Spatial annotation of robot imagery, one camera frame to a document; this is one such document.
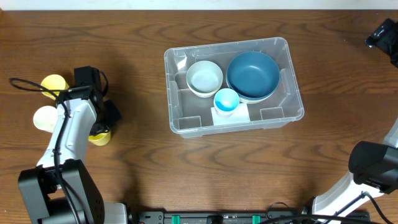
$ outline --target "small light blue cup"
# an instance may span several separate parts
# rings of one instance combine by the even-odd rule
[[[220,116],[231,116],[239,106],[239,95],[230,88],[218,91],[214,97],[214,108]]]

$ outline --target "yellow cup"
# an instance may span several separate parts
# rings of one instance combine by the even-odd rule
[[[67,90],[69,89],[69,85],[65,81],[65,79],[60,75],[49,75],[45,77],[41,83],[43,87],[48,88],[49,90]],[[51,99],[55,100],[55,97],[48,92],[42,92],[45,96],[50,97]]]
[[[111,140],[111,132],[88,136],[88,141],[96,146],[104,146]]]

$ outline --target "white cup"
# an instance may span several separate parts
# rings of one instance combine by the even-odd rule
[[[43,106],[33,115],[33,124],[39,130],[54,132],[58,120],[58,111],[53,106]]]
[[[196,96],[213,96],[223,84],[223,71],[210,61],[194,63],[187,72],[187,85]]]

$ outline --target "black mount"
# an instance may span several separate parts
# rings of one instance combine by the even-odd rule
[[[398,68],[398,23],[386,19],[366,40],[369,47],[376,46],[391,58],[391,64]]]
[[[102,90],[101,74],[103,73],[91,66],[75,68],[75,86],[69,88],[68,91],[60,92],[59,99],[56,102],[60,104],[63,101],[78,98],[90,100],[97,113],[97,120],[90,131],[91,136],[107,133],[121,119],[121,115],[113,102],[103,100],[108,91],[108,84]]]
[[[102,196],[81,160],[66,161],[60,165],[62,178],[66,182],[76,206],[80,222],[104,223],[104,202]],[[51,199],[57,190],[54,167],[24,170],[18,178],[18,186],[24,198],[30,220],[34,224],[75,223],[72,211],[65,197]]]
[[[356,184],[366,184],[389,194],[398,188],[398,149],[361,141],[353,149],[348,169]]]

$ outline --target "black wire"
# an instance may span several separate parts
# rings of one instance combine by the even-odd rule
[[[274,203],[272,203],[272,204],[268,207],[268,209],[266,210],[266,217],[267,217],[268,219],[270,219],[269,216],[268,216],[268,211],[269,211],[274,205],[285,205],[287,208],[289,208],[289,206],[286,205],[284,202],[274,202]]]
[[[106,82],[105,88],[104,88],[104,90],[102,91],[102,97],[104,97],[104,96],[106,95],[106,93],[108,92],[108,85],[109,85],[109,83],[108,83],[108,79],[106,78],[105,73],[102,72],[102,71],[100,71],[99,73],[104,77],[105,82]]]
[[[45,91],[45,92],[47,92],[47,93],[50,93],[52,96],[54,96],[56,100],[58,100],[59,97],[58,97],[54,92],[55,92],[55,91],[65,91],[65,90],[49,90],[48,88],[46,88],[46,87],[44,87],[44,86],[42,86],[42,85],[39,85],[39,84],[34,83],[34,82],[32,82],[32,81],[25,80],[25,79],[21,79],[21,78],[10,78],[9,81],[10,81],[10,84],[11,84],[13,87],[15,87],[15,88],[17,88],[17,89],[19,89],[19,90],[25,90],[25,91],[39,91],[39,92]],[[36,86],[37,88],[40,88],[40,90],[35,90],[35,89],[29,89],[29,88],[21,87],[21,86],[19,86],[19,85],[16,85],[16,84],[14,83],[14,81],[19,81],[19,82],[23,82],[23,83],[30,84],[30,85],[32,85],[32,86]],[[67,106],[64,104],[64,102],[61,101],[61,102],[59,102],[59,103],[61,103],[63,109],[65,110],[65,113],[69,116],[68,108],[67,108]]]
[[[53,149],[55,176],[57,178],[57,181],[61,185],[61,188],[63,190],[63,193],[65,194],[65,198],[68,201],[69,207],[70,207],[70,209],[72,211],[72,214],[73,214],[73,217],[75,218],[76,223],[80,224],[80,219],[79,219],[79,216],[77,214],[77,210],[76,210],[75,204],[73,203],[72,198],[71,198],[71,196],[69,194],[69,191],[68,191],[68,189],[65,186],[65,180],[61,176],[60,168],[59,168],[59,164],[58,164],[59,163],[59,156],[60,156],[59,150],[60,150],[61,139],[62,139],[61,136],[62,136],[62,134],[63,134],[63,132],[65,130],[65,127],[67,125],[67,121],[68,121],[68,118],[69,118],[69,111],[68,111],[67,106],[64,104],[64,102],[60,101],[59,97],[54,92],[55,91],[63,91],[63,90],[49,90],[49,89],[47,89],[46,87],[44,87],[42,85],[39,85],[39,84],[34,83],[32,81],[24,80],[24,79],[21,79],[21,78],[10,78],[9,81],[10,81],[10,84],[13,87],[15,87],[17,89],[20,89],[20,90],[25,90],[25,91],[46,91],[47,93],[50,93],[52,96],[55,97],[57,102],[61,103],[63,109],[65,110],[65,119],[63,120],[63,123],[62,123],[61,129],[60,129],[60,132],[58,134],[57,140],[55,141],[55,147]],[[28,89],[28,88],[24,88],[24,87],[18,86],[16,84],[14,84],[14,81],[24,82],[24,83],[30,84],[32,86],[36,86],[36,87],[40,88],[40,90]]]
[[[364,220],[358,220],[354,218],[346,218],[346,217],[336,217],[336,216],[331,216],[331,215],[292,215],[292,216],[287,216],[287,217],[277,217],[277,218],[271,218],[266,221],[260,222],[259,224],[268,224],[268,223],[274,223],[282,220],[308,220],[308,219],[323,219],[323,220],[335,220],[335,221],[341,221],[345,223],[355,223],[355,224],[378,224],[376,222],[369,222],[369,221],[364,221]]]
[[[376,209],[376,211],[378,212],[378,214],[380,215],[380,217],[388,224],[393,224],[390,220],[388,220],[388,218],[383,214],[383,212],[381,211],[379,205],[376,203],[376,201],[373,199],[373,197],[368,193],[368,192],[362,192],[363,195],[367,196],[371,202],[373,203],[374,208]]]

